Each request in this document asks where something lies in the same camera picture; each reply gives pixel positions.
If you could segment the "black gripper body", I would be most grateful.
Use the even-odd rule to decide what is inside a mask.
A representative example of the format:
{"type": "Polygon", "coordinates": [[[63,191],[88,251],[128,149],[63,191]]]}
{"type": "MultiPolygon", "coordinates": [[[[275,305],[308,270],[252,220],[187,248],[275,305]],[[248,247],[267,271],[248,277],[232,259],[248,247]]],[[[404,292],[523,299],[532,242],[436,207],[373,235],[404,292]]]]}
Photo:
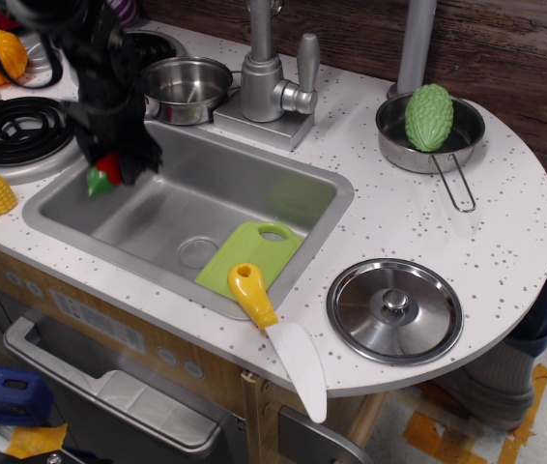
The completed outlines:
{"type": "Polygon", "coordinates": [[[143,157],[161,156],[162,150],[147,132],[145,97],[131,91],[118,105],[95,107],[84,101],[60,101],[75,124],[76,140],[93,140],[110,152],[143,157]]]}

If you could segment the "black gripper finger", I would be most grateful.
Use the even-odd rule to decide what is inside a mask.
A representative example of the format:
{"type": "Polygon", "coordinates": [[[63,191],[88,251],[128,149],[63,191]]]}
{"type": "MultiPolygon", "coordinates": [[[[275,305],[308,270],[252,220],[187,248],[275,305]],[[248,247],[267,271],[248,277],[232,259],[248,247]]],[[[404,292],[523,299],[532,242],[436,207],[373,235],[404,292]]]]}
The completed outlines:
{"type": "Polygon", "coordinates": [[[133,187],[141,174],[146,171],[158,173],[162,166],[161,156],[143,157],[122,154],[119,156],[119,170],[122,182],[133,187]]]}
{"type": "Polygon", "coordinates": [[[91,166],[104,156],[104,148],[93,140],[80,140],[79,148],[91,166]]]}

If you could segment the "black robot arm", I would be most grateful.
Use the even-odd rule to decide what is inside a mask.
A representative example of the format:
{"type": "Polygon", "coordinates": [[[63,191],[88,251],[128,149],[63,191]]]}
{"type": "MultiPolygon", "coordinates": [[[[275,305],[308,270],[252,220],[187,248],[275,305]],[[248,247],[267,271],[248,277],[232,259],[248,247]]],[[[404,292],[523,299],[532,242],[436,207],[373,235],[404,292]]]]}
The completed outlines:
{"type": "MultiPolygon", "coordinates": [[[[137,52],[115,11],[104,1],[0,1],[0,12],[39,36],[51,67],[49,85],[63,75],[55,48],[75,70],[78,99],[62,105],[89,163],[117,154],[128,186],[147,170],[159,172],[162,150],[144,125],[137,52]]],[[[17,82],[1,58],[0,74],[17,82]]]]}

